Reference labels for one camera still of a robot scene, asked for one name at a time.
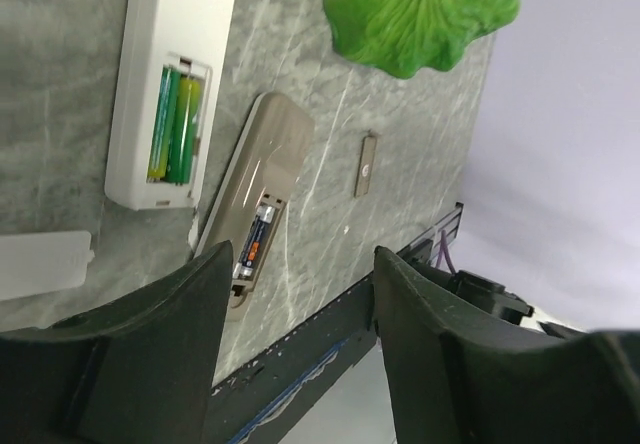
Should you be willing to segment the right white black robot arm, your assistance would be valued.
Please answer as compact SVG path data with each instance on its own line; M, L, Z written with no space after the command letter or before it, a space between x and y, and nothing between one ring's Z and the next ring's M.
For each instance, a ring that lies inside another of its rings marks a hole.
M458 271L450 275L443 287L476 308L510 324L535 329L548 336L569 339L583 331L554 322L505 286L479 275Z

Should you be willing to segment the white universal AC remote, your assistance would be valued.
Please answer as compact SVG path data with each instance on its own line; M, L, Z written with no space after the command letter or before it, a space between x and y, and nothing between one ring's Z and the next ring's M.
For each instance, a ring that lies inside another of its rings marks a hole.
M314 130L314 120L282 93L264 93L254 101L195 251L200 255L223 241L233 247L229 321L241 320L248 310ZM274 206L276 214L257 269L250 280L235 278L234 269L261 204Z

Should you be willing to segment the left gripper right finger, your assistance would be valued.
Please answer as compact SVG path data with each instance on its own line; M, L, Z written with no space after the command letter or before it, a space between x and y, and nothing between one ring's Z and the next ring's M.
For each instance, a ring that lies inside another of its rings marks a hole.
M391 250L375 320L401 443L635 443L639 336L552 337L501 320Z

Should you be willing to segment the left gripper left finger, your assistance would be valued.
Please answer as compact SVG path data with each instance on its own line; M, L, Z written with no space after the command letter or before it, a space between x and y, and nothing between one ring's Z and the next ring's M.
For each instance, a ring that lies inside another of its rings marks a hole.
M200 442L232 260L222 242L111 303L3 333L2 441Z

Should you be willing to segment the long white remote control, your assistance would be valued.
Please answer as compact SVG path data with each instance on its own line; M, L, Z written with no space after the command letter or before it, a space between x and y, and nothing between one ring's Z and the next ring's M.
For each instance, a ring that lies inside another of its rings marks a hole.
M235 0L128 0L105 194L132 210L194 208Z

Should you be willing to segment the white battery cover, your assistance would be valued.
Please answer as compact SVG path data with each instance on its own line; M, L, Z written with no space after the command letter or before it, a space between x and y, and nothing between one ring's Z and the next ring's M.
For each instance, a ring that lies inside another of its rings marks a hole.
M1 300L77 288L95 254L85 230L1 236Z

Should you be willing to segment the beige battery cover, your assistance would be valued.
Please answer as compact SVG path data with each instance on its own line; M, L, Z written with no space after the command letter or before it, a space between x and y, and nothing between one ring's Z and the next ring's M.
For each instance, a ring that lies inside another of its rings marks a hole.
M358 172L354 185L354 197L360 198L369 192L379 134L370 131L362 140Z

